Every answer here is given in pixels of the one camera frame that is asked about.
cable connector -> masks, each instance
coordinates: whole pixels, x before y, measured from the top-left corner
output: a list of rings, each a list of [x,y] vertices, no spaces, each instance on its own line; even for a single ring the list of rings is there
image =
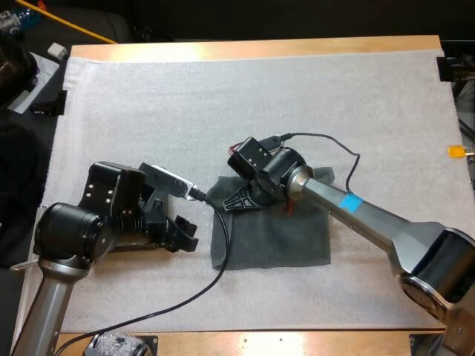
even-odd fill
[[[200,189],[196,188],[195,186],[190,189],[188,195],[193,199],[196,199],[200,202],[204,202],[206,200],[206,193],[203,193]]]

red wire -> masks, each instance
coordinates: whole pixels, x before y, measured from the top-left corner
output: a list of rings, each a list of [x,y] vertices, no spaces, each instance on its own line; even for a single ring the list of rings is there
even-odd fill
[[[228,149],[228,154],[231,156],[231,155],[235,152],[236,147],[239,147],[241,143],[242,143],[242,142],[239,142],[239,143],[237,143],[237,144],[231,146],[231,147]]]

black bag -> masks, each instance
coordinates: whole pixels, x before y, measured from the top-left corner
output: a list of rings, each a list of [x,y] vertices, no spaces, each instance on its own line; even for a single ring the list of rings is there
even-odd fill
[[[38,67],[31,53],[0,33],[0,110],[35,85]]]

white foam sheet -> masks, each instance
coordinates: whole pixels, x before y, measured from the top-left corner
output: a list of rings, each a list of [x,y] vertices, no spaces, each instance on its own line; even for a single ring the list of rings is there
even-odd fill
[[[361,153],[353,190],[415,221],[475,235],[475,205],[439,51],[303,56],[224,62],[126,64],[69,59],[44,205],[78,203],[100,160],[162,165],[210,188],[231,175],[227,148],[248,136],[308,131]],[[288,144],[343,187],[353,157],[325,139]],[[108,256],[77,283],[64,332],[85,332],[180,302],[207,285],[212,210],[173,200],[199,228],[194,253]],[[127,331],[275,328],[424,328],[439,324],[409,301],[383,252],[330,223],[332,264],[228,271],[207,294]]]

wooden table edge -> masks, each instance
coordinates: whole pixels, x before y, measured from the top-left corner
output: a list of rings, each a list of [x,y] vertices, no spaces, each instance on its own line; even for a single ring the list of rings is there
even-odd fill
[[[440,50],[435,35],[233,42],[167,42],[73,46],[71,56],[92,61],[152,63],[257,59],[335,53]]]

